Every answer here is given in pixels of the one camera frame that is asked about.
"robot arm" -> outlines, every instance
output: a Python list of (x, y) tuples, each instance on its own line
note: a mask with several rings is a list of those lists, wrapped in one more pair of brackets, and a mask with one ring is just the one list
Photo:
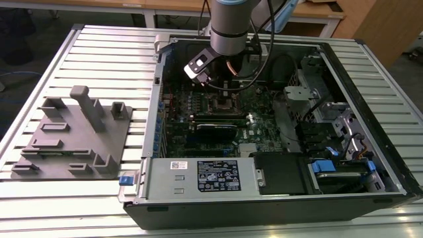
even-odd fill
[[(247, 33), (250, 28), (250, 22), (252, 17), (252, 11), (255, 7), (263, 6), (263, 2), (267, 2), (266, 10), (270, 12), (271, 24), (267, 26), (271, 30), (271, 47), (274, 41), (274, 32), (275, 32), (275, 15), (274, 15), (274, 7), (272, 2), (280, 0), (212, 0), (212, 11), (211, 11), (211, 47), (205, 48), (188, 62), (184, 67), (184, 71), (188, 77), (193, 80), (195, 83), (200, 83), (203, 85), (209, 85), (209, 87), (223, 90), (222, 88), (209, 84), (211, 77), (205, 72), (205, 68), (208, 64), (216, 59), (228, 60), (232, 56), (236, 56), (246, 50), (247, 45)], [(278, 19), (279, 27), (284, 27), (288, 17), (294, 11), (298, 0), (288, 0), (288, 4), (284, 4), (282, 12), (284, 14), (279, 14), (282, 19)], [(263, 66), (259, 70), (251, 74), (255, 78), (251, 81), (251, 84), (247, 87), (238, 89), (224, 89), (224, 91), (240, 91), (248, 88), (254, 82), (256, 81), (258, 75), (264, 69), (267, 62), (263, 63)]]

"white table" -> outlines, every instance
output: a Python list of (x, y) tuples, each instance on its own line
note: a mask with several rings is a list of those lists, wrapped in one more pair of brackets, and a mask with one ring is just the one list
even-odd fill
[[(44, 116), (43, 97), (67, 97), (73, 85), (92, 89), (103, 105), (124, 101), (136, 111), (128, 130), (120, 171), (140, 168), (143, 132), (149, 99), (137, 96), (153, 81), (153, 42), (160, 33), (196, 35), (196, 31), (84, 26), (71, 30), (16, 120), (0, 142), (1, 237), (250, 237), (250, 238), (418, 238), (423, 234), (423, 200), (378, 210), (351, 221), (199, 230), (141, 230), (117, 201), (116, 180), (21, 181), (11, 179), (32, 132)], [(276, 36), (314, 42), (316, 38)], [(343, 64), (376, 119), (420, 184), (423, 184), (423, 115), (366, 45), (347, 39), (327, 42)], [(135, 194), (135, 186), (125, 195)]]
[[(45, 10), (68, 10), (68, 11), (91, 11), (91, 12), (111, 12), (111, 13), (132, 13), (143, 14), (145, 17), (147, 28), (156, 28), (156, 15), (177, 15), (177, 16), (200, 16), (199, 11), (183, 11), (183, 10), (163, 10), (143, 8), (141, 4), (131, 4), (131, 6), (123, 7), (105, 7), (105, 6), (88, 6), (88, 5), (68, 5), (68, 4), (49, 4), (49, 3), (33, 3), (23, 1), (0, 1), (0, 7), (16, 7), (27, 9), (45, 9)], [(204, 12), (203, 17), (209, 17), (209, 13)], [(336, 26), (342, 20), (342, 17), (332, 16), (331, 18), (318, 17), (291, 17), (290, 22), (315, 23), (324, 24), (320, 36), (322, 38), (330, 38), (336, 29)]]

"cable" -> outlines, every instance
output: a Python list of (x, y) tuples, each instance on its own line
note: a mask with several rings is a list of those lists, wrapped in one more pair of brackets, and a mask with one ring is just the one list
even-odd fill
[[(276, 9), (274, 15), (276, 15), (276, 13), (280, 11), (280, 9), (283, 8), (283, 6), (286, 5), (286, 2), (287, 2), (287, 0), (284, 0), (284, 1), (283, 1), (283, 4), (280, 4), (280, 6), (278, 7), (278, 9)], [(266, 24), (270, 22), (270, 20), (271, 20), (271, 16), (270, 16), (270, 17), (267, 18), (267, 20), (262, 23), (262, 25), (260, 25), (258, 31), (260, 31), (260, 30), (263, 29), (263, 27), (264, 27)]]
[(308, 112), (304, 114), (303, 119), (306, 120), (306, 118), (312, 114), (312, 112), (316, 110), (316, 108), (324, 103), (324, 101), (328, 99), (331, 95), (327, 94), (324, 95), (316, 102), (316, 104), (308, 109)]
[(184, 26), (188, 24), (188, 22), (189, 22), (189, 20), (191, 20), (191, 17), (188, 17), (185, 23), (181, 24), (181, 25), (177, 25), (171, 19), (173, 19), (173, 18), (169, 17), (169, 23), (172, 23), (172, 25), (176, 26), (176, 29), (180, 29), (181, 27), (184, 27)]
[(254, 26), (254, 22), (252, 22), (252, 19), (250, 18), (250, 24), (251, 24), (251, 27), (252, 27), (252, 30), (254, 30), (254, 34), (255, 34), (255, 37), (258, 39), (258, 46), (259, 46), (259, 65), (258, 67), (255, 68), (255, 70), (247, 74), (247, 75), (239, 75), (231, 65), (231, 61), (227, 60), (226, 61), (226, 65), (231, 71), (231, 73), (234, 74), (235, 77), (238, 78), (250, 78), (251, 76), (254, 76), (256, 74), (256, 72), (259, 71), (260, 67), (262, 67), (262, 46), (260, 46), (260, 38), (259, 38), (259, 33), (258, 33), (258, 30), (256, 30), (256, 27)]
[(299, 140), (295, 140), (292, 138), (290, 138), (282, 131), (279, 131), (280, 135), (283, 135), (287, 139), (292, 140), (292, 141), (296, 141), (296, 142), (300, 142)]
[(0, 75), (0, 77), (7, 76), (7, 75), (9, 75), (9, 74), (36, 74), (37, 76), (43, 76), (43, 75), (41, 75), (40, 73), (37, 73), (37, 72), (16, 71), (16, 72), (4, 73), (4, 74)]
[(199, 24), (197, 24), (197, 35), (200, 35), (200, 24), (201, 24), (201, 18), (203, 18), (203, 13), (204, 13), (204, 7), (205, 7), (205, 5), (207, 5), (207, 9), (208, 9), (208, 11), (209, 11), (209, 15), (212, 16), (209, 2), (208, 2), (207, 0), (204, 0), (204, 2), (203, 2), (203, 7), (201, 7), (201, 13), (200, 13)]
[(262, 68), (255, 76), (255, 78), (252, 79), (252, 81), (247, 84), (246, 87), (242, 87), (242, 88), (220, 88), (218, 86), (214, 86), (212, 84), (207, 84), (211, 88), (214, 89), (218, 89), (218, 90), (222, 90), (222, 91), (242, 91), (242, 90), (246, 90), (247, 88), (251, 87), (251, 85), (258, 81), (259, 79), (259, 75), (262, 74), (263, 72), (263, 69), (266, 68), (267, 66), (267, 63), (270, 61), (270, 58), (271, 58), (271, 53), (272, 53), (272, 49), (274, 49), (274, 39), (275, 39), (275, 16), (274, 16), (274, 7), (272, 7), (272, 0), (267, 0), (267, 3), (270, 5), (270, 13), (271, 13), (271, 21), (272, 21), (272, 31), (271, 31), (271, 42), (270, 42), (270, 52), (268, 52), (268, 56), (264, 60), (264, 63), (262, 65)]
[(270, 62), (270, 66), (268, 66), (268, 71), (267, 71), (267, 79), (270, 79), (271, 77), (272, 77), (272, 75), (274, 75), (274, 66), (275, 66), (275, 64), (276, 64), (276, 62), (278, 62), (278, 59), (280, 58), (280, 57), (287, 57), (287, 58), (290, 58), (291, 60), (292, 60), (292, 63), (294, 63), (294, 77), (296, 78), (296, 80), (298, 80), (298, 63), (296, 63), (296, 61), (295, 61), (295, 58), (290, 55), (290, 54), (287, 54), (286, 52), (282, 52), (282, 53), (279, 53), (279, 55), (276, 55), (274, 58), (272, 58), (272, 60), (271, 60), (271, 62)]
[(360, 160), (363, 154), (367, 152), (367, 145), (364, 144), (363, 140), (359, 140), (359, 143), (362, 144), (363, 149), (362, 149), (362, 151), (359, 152), (359, 154), (358, 154), (356, 157), (355, 157), (356, 160)]
[(351, 137), (350, 137), (350, 139), (348, 139), (348, 141), (347, 141), (347, 144), (346, 144), (346, 148), (344, 148), (344, 150), (343, 150), (343, 153), (342, 153), (342, 155), (339, 156), (340, 159), (344, 159), (344, 158), (346, 158), (351, 141), (352, 141), (352, 139), (354, 139), (358, 135), (360, 135), (360, 136), (362, 136), (362, 139), (363, 139), (363, 135), (362, 135), (362, 133), (359, 133), (359, 132), (356, 132), (356, 133), (354, 133), (354, 134), (351, 135)]

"gray plastic base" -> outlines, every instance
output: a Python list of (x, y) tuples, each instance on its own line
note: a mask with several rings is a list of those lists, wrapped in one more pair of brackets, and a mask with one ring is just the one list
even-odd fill
[(95, 131), (81, 106), (65, 106), (60, 98), (48, 98), (41, 107), (45, 116), (12, 168), (13, 179), (117, 177), (132, 108), (117, 102), (103, 107), (87, 99), (92, 105), (83, 105), (84, 110), (97, 117), (103, 130)]

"warning label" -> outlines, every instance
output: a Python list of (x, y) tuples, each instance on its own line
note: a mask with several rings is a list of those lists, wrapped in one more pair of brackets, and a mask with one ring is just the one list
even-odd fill
[(236, 160), (197, 161), (199, 191), (240, 191)]

